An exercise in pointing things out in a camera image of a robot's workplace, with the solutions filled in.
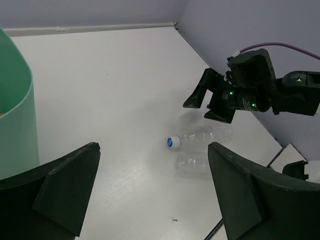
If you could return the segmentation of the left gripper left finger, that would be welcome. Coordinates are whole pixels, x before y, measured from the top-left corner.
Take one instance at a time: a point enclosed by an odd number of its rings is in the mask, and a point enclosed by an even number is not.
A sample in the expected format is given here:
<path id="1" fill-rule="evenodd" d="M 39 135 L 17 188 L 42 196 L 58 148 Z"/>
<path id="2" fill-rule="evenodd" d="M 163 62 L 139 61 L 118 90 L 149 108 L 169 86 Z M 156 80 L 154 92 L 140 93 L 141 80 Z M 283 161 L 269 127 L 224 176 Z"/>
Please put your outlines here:
<path id="1" fill-rule="evenodd" d="M 0 181 L 2 240 L 79 237 L 101 157 L 90 142 L 56 160 Z"/>

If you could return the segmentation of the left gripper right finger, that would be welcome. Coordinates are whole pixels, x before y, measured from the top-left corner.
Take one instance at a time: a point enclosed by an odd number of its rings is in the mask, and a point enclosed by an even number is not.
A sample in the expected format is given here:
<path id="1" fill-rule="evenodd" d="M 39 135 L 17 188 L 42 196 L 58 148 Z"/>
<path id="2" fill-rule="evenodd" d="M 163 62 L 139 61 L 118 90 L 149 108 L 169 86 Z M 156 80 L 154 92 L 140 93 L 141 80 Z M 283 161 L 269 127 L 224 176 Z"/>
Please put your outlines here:
<path id="1" fill-rule="evenodd" d="M 318 240 L 320 185 L 208 145 L 208 163 L 229 240 Z"/>

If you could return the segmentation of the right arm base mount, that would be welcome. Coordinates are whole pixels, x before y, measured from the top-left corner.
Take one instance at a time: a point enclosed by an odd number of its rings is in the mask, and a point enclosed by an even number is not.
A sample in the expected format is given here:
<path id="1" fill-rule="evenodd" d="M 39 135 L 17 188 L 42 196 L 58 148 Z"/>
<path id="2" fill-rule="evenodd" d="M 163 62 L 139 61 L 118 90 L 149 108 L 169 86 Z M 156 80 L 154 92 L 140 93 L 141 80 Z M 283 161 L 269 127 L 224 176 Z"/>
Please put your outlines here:
<path id="1" fill-rule="evenodd" d="M 320 161 L 306 160 L 292 144 L 284 147 L 268 167 L 296 179 L 320 183 Z"/>

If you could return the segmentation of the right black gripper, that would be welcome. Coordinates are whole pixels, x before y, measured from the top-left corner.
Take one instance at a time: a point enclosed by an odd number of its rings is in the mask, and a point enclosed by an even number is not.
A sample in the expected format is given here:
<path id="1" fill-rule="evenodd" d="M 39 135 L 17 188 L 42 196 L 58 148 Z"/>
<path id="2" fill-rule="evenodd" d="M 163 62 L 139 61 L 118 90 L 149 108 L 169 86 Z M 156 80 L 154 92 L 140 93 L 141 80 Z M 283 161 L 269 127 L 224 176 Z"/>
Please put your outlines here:
<path id="1" fill-rule="evenodd" d="M 231 106 L 235 97 L 235 88 L 224 79 L 224 76 L 212 68 L 206 68 L 195 90 L 183 103 L 187 109 L 199 109 L 207 91 L 212 92 L 208 104 L 209 111 L 204 114 L 205 119 L 231 124 L 236 110 Z"/>

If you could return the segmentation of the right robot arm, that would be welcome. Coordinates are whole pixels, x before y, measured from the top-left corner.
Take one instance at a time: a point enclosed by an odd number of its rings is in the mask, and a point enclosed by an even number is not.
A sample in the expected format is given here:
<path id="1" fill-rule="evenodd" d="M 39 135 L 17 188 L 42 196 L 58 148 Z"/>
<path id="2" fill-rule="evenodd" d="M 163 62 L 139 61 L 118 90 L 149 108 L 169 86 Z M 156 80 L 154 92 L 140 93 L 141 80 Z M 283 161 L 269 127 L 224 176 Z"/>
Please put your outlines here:
<path id="1" fill-rule="evenodd" d="M 232 122 L 236 111 L 319 114 L 319 72 L 296 70 L 277 78 L 269 52 L 263 48 L 231 56 L 227 65 L 225 75 L 205 69 L 183 107 L 199 109 L 206 92 L 211 91 L 204 117 L 226 124 Z"/>

